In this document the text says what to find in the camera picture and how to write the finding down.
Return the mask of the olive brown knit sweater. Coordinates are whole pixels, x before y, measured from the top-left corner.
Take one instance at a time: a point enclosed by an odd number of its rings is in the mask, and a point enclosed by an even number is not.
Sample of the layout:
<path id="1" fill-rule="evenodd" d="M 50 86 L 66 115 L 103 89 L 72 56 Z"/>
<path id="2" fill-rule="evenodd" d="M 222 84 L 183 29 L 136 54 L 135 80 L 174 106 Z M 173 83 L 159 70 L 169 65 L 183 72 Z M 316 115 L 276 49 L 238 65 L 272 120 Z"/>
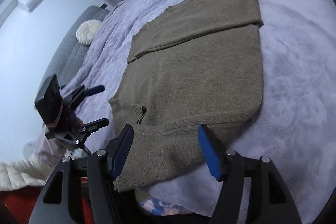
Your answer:
<path id="1" fill-rule="evenodd" d="M 115 187 L 166 181 L 203 161 L 198 127 L 236 137 L 263 101 L 258 0 L 184 0 L 133 36 L 109 100 L 116 133 L 134 139 Z"/>

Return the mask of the grey quilted headboard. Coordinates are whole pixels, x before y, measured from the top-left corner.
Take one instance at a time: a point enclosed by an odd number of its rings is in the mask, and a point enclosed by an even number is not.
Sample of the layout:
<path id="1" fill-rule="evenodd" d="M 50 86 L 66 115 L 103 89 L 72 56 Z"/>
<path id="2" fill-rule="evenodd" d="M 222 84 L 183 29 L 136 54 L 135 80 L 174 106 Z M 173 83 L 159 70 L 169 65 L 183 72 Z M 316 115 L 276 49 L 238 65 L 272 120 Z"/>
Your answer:
<path id="1" fill-rule="evenodd" d="M 45 79 L 56 75 L 61 88 L 70 82 L 82 67 L 84 58 L 89 49 L 78 42 L 76 31 L 79 26 L 91 19 L 103 21 L 108 15 L 109 10 L 97 6 L 89 6 L 74 22 L 64 39 L 54 53 L 43 77 L 39 88 L 41 88 Z"/>

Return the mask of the round cream pleated cushion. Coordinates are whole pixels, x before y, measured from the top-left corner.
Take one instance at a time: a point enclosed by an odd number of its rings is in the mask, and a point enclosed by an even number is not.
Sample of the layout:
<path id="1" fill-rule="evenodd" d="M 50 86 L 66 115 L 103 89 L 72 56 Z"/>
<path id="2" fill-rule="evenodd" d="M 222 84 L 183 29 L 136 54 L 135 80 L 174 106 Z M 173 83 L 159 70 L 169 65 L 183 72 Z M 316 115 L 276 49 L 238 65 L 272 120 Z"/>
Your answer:
<path id="1" fill-rule="evenodd" d="M 80 24 L 76 30 L 76 39 L 82 45 L 89 46 L 102 25 L 102 21 L 91 19 Z"/>

